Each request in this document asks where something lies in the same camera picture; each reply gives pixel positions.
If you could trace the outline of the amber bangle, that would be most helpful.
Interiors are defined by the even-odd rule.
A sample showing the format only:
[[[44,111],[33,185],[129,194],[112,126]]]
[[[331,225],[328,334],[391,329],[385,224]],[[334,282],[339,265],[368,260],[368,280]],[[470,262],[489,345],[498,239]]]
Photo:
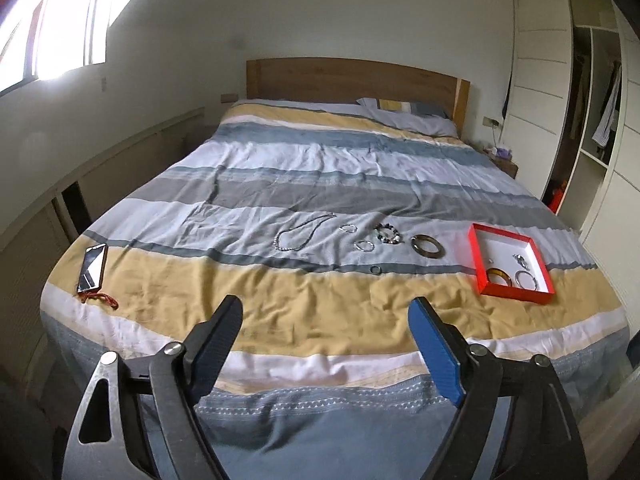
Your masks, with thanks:
[[[487,281],[491,284],[512,287],[512,278],[506,271],[499,268],[489,268],[486,270]]]

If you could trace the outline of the twisted silver bangle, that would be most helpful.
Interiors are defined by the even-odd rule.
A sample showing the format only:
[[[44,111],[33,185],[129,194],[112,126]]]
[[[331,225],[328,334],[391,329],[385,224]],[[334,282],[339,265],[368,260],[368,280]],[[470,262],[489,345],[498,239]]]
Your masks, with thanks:
[[[375,250],[375,244],[370,240],[357,240],[354,246],[360,252],[373,252]]]

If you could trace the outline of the red white box lid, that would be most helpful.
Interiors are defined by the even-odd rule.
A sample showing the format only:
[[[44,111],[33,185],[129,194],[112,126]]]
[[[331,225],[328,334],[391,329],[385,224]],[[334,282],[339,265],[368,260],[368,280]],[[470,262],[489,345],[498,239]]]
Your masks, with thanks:
[[[471,224],[468,237],[480,295],[550,304],[555,296],[555,289],[541,253],[531,237],[479,223]],[[512,278],[513,286],[489,283],[486,275],[489,268],[506,271]],[[538,292],[518,287],[514,280],[518,270],[527,270],[536,276]]]

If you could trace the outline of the dark green jade bangle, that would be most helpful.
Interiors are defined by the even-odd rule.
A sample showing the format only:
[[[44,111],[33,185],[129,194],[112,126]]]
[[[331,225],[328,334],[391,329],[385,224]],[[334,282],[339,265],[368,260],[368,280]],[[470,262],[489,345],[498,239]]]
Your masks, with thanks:
[[[421,257],[440,259],[446,255],[446,249],[435,237],[427,234],[416,234],[411,237],[411,248]]]

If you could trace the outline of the wooden nightstand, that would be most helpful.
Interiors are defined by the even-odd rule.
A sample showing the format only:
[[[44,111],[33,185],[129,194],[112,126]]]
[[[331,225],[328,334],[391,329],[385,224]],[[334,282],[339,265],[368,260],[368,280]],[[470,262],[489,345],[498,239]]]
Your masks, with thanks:
[[[516,176],[518,175],[518,165],[514,164],[511,159],[498,157],[491,151],[490,148],[484,148],[483,152],[488,156],[488,158],[496,167],[498,167],[512,179],[516,179]]]

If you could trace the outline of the striped bed duvet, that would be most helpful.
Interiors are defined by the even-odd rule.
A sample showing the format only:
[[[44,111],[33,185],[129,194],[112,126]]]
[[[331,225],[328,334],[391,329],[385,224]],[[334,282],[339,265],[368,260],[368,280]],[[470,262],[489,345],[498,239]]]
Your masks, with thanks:
[[[472,223],[531,237],[550,304],[480,295]],[[440,259],[419,256],[416,234]],[[370,240],[373,252],[360,252]],[[76,294],[107,244],[101,292]],[[43,287],[46,329],[76,382],[105,351],[152,356],[225,296],[243,322],[196,419],[235,479],[416,479],[454,417],[413,341],[426,298],[500,358],[548,356],[574,414],[599,402],[629,325],[577,235],[453,136],[386,126],[360,105],[250,100],[70,245]]]

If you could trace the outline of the grey striped pillow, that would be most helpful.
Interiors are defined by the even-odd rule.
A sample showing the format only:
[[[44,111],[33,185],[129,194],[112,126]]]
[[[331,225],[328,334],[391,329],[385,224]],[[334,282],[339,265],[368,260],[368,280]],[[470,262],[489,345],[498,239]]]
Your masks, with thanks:
[[[357,103],[382,124],[426,136],[458,137],[458,129],[449,113],[435,102],[409,102],[361,98]]]

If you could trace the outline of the white wardrobe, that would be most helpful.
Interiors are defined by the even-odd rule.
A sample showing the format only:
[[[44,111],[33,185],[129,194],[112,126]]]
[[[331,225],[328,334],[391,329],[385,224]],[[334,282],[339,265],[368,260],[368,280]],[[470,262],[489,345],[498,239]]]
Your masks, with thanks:
[[[504,140],[639,330],[639,39],[614,0],[514,0]]]

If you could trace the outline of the wooden headboard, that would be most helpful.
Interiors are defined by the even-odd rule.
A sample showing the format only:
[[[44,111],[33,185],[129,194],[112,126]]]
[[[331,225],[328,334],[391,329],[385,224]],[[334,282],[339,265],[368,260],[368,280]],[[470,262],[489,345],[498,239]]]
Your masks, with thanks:
[[[353,103],[360,98],[434,102],[458,130],[465,122],[469,81],[411,66],[356,58],[248,60],[250,99]]]

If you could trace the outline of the window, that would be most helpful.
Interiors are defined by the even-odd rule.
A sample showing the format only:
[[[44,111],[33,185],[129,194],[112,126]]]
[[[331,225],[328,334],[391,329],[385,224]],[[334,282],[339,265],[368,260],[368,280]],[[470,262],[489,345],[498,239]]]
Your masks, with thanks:
[[[107,36],[130,0],[16,0],[1,20],[1,92],[106,62]]]

